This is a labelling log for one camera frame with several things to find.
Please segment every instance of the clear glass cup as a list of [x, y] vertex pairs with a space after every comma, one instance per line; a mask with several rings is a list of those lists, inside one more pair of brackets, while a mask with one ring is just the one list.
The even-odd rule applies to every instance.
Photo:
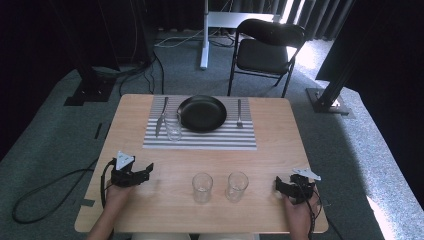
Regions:
[[225, 190], [225, 196], [230, 202], [238, 202], [248, 185], [249, 179], [246, 174], [242, 172], [233, 172], [228, 177], [228, 186]]
[[193, 177], [193, 197], [198, 203], [206, 203], [211, 198], [213, 179], [207, 173], [198, 173]]
[[165, 113], [165, 127], [168, 139], [176, 142], [181, 139], [181, 116], [178, 113]]

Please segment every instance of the silverware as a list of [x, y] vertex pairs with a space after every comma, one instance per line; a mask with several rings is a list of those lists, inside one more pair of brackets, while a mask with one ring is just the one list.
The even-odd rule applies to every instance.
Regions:
[[160, 128], [162, 127], [162, 122], [163, 122], [163, 119], [165, 118], [165, 112], [167, 107], [168, 107], [168, 97], [165, 97], [165, 103], [163, 104], [162, 113], [158, 121], [156, 122], [156, 137], [159, 136]]
[[238, 112], [239, 118], [237, 120], [237, 128], [243, 128], [243, 122], [241, 121], [241, 100], [238, 100]]

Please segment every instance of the chair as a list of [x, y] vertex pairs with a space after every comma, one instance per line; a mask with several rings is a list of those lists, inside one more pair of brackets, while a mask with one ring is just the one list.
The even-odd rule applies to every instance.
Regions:
[[[246, 37], [239, 42], [241, 34]], [[288, 73], [281, 95], [284, 98], [296, 55], [305, 41], [305, 30], [298, 25], [272, 23], [259, 19], [244, 20], [236, 30], [227, 96], [231, 94], [234, 73], [278, 79], [274, 86], [277, 86], [282, 77]], [[290, 59], [287, 47], [295, 49]]]

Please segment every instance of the knife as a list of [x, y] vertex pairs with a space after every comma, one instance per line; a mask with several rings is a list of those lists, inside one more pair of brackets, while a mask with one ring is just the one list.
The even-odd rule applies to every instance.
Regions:
[[168, 107], [168, 97], [165, 97], [165, 103], [163, 104], [162, 113], [158, 121], [156, 122], [156, 137], [159, 136], [160, 128], [162, 127], [162, 122], [163, 122], [163, 118], [165, 117], [165, 111], [167, 107]]

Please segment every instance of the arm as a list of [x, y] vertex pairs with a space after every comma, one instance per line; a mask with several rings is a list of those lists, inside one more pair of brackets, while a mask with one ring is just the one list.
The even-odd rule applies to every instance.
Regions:
[[121, 188], [112, 185], [107, 189], [106, 205], [99, 219], [88, 234], [87, 240], [108, 239], [119, 212], [125, 206], [133, 188], [134, 187]]
[[[283, 202], [286, 212], [286, 217], [289, 223], [290, 237], [292, 240], [308, 240], [308, 233], [311, 227], [311, 212], [306, 202], [293, 205], [289, 197], [284, 194]], [[314, 194], [309, 199], [312, 211], [317, 214], [318, 196]]]

